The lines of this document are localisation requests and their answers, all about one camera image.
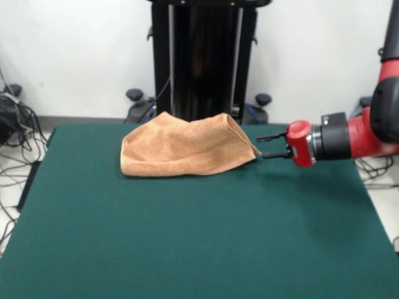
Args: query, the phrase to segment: green tabletop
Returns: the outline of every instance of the green tabletop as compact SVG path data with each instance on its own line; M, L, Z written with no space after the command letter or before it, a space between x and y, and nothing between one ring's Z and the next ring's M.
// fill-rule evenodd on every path
M127 178L132 129L56 129L0 260L0 298L399 298L399 259L353 162ZM253 141L281 129L244 127Z

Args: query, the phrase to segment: white wall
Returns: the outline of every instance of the white wall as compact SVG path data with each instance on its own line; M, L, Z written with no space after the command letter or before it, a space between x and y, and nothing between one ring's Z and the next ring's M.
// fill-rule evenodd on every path
M373 92L391 1L274 0L259 10L247 98L271 121L350 111ZM0 0L0 61L39 115L124 117L128 88L154 92L145 0Z

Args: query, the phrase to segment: black cable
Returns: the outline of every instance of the black cable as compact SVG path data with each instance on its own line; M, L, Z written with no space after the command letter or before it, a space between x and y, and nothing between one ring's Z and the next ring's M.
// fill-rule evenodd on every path
M126 122L127 122L128 118L129 118L129 116L130 116L130 113L131 113L132 110L133 110L134 108L136 108L136 107L137 107L137 106L132 105L132 106L129 108L129 111L127 111L127 116L126 116L125 120L123 121L123 123L126 123Z
M8 207L5 207L6 209L16 209L18 206L8 206Z
M24 107L25 109L28 109L28 110L32 113L33 119L34 119L34 121L35 121L34 123L35 123L36 126L37 126L37 130L38 130L38 132L39 132L41 138L43 138L43 139L45 140L46 143L49 142L49 141L47 140L47 138L43 135L43 131L42 131L42 128L41 128L40 123L39 123L39 119L37 118L37 115L36 115L35 111L33 111L30 107L26 106L26 105L23 104L23 103L20 103L20 105L21 105L22 107Z
M22 190L21 184L24 183L24 182L26 182L27 180L25 180L25 181L17 181L17 180L14 179L11 175L9 175L8 173L6 173L7 170L4 170L4 168L3 168L3 166L2 166L1 164L0 164L0 169L4 171L4 175L5 175L5 176L7 176L9 179L11 179L12 181L15 182L14 184L0 185L0 187L11 187L11 186L19 185L19 187L20 187L21 190Z
M389 190L389 189L394 189L394 188L398 188L399 185L397 184L365 184L364 186L366 186L367 189L369 190Z
M159 92L159 94L156 96L156 98L154 99L154 101L151 103L151 105L145 110L145 112L143 113L143 115L138 119L138 121L136 123L140 123L143 118L147 115L147 113L154 107L154 105L157 103L157 101L159 100L159 98L163 95L163 93L165 92L166 88L169 86L170 83L170 77L168 78L168 80L166 81L165 85L163 86L162 90ZM132 110L133 107L130 107L129 109L129 113L125 119L125 121L123 123L127 122L127 119L130 115L130 112Z
M43 141L43 139L41 139L41 138L40 139L35 138L35 139L36 139L36 141L40 142L43 145L44 152L46 153L47 152L47 143L45 143Z
M26 157L25 157L25 155L24 155L24 147L22 147L22 149L21 149L21 154L22 154L22 157L24 158L24 160L27 162L27 164L28 165L31 165L33 162L39 162L40 161L40 158L42 157L42 151L41 151L41 149L40 149L40 146L39 146L39 144L37 143L37 140L33 137L33 138L30 138L30 139L33 139L34 140L34 142L35 142L35 144L36 144L36 147L37 147L37 151L39 152L39 155L38 155L38 157L37 157L37 159L35 160L35 161L29 161ZM30 150L30 152L32 151L32 147L31 147L31 144L29 143L29 140L30 139L27 139L26 140L26 144L27 145L29 145L29 147L31 148L31 150Z
M11 94L12 94L12 95L15 95L15 94L14 94L14 91L10 88L10 86L9 86L9 85L7 84L7 82L6 82L6 79L4 78L4 75L3 75L3 73L2 73L1 65L0 65L0 77L1 77L1 80L2 80L3 84L8 88L8 90L11 92Z
M21 185L21 184L23 184L25 182L26 182L26 180L25 181L16 181L16 182L14 182L12 184L4 184L4 185L0 184L0 187L1 188L12 187L12 186L16 186L16 185Z
M19 165L19 166L11 166L8 168L3 169L2 171L0 171L0 174L5 173L6 171L12 170L12 169L18 169L18 168L22 168L22 167L26 167L26 166L30 166L31 164L24 164L24 165Z
M385 157L385 165L382 167L373 167L364 159L358 159L355 161L355 165L358 169L365 171L368 175L368 178L364 179L363 182L367 182L369 180L374 180L386 174L388 170L393 166L394 160L392 156Z
M18 163L21 163L21 164L27 164L26 162L24 162L24 161L22 161L22 160L19 160L19 159L16 159L16 158L7 156L7 155L2 154L2 153L0 153L0 156L4 157L4 158L6 158L6 159L9 159L9 160L13 160L13 161L18 162Z
M32 151L31 144L28 142L28 139L27 139L26 137L25 137L25 142L23 142L23 144L22 144L22 147L23 147L25 150L29 151L29 152Z
M4 211L4 213L6 213L7 217L12 220L13 222L15 222L14 218L11 217L11 215L8 213L7 209L3 206L1 200L0 200L0 207L1 209Z
M8 143L8 141L6 141L3 145L1 145L1 146L8 146L8 147L10 147L10 148L18 148L18 147L20 147L20 146L22 146L22 143L20 142L20 143L17 143L17 144L14 144L14 145L10 145L9 143Z
M2 234L2 237L1 237L1 239L0 239L0 246L2 246L2 244L4 243L4 241L5 241L5 240L12 234L12 232L14 231L17 220L18 220L18 218L17 218L17 219L10 220L10 221L6 224L6 228L5 228L5 230L4 230L3 234ZM9 226L11 223L14 224L14 227L13 227L9 232L7 232L7 231L8 231L8 226Z
M28 174L13 174L13 175L9 175L9 174L0 174L0 176L7 176L7 177L15 177L15 178L27 178L29 175Z
M12 123L9 122L9 120L7 118L1 118L1 121L3 123L5 123L5 125L9 126L11 129L13 129L16 133L18 133L18 136L20 134L23 134L24 130L22 128L17 128L16 126L14 126Z
M21 148L21 155L22 155L22 157L24 158L26 164L27 164L27 165L30 165L30 164L32 164L32 162L30 162L30 161L25 157L24 149L25 149L25 147L22 146L22 148Z

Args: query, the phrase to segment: towel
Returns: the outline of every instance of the towel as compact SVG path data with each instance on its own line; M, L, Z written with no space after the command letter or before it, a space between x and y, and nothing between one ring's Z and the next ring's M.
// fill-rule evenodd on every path
M122 141L120 167L127 176L206 176L237 168L260 151L222 113L187 122L163 112Z

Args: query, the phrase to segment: red robot arm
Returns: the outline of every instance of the red robot arm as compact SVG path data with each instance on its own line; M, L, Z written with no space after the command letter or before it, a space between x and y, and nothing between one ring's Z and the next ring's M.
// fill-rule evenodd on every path
M325 115L317 126L295 121L283 133L257 140L280 137L286 139L287 151L264 153L264 159L292 158L298 166L310 167L318 160L399 154L399 0L393 1L371 107L349 120L345 113Z

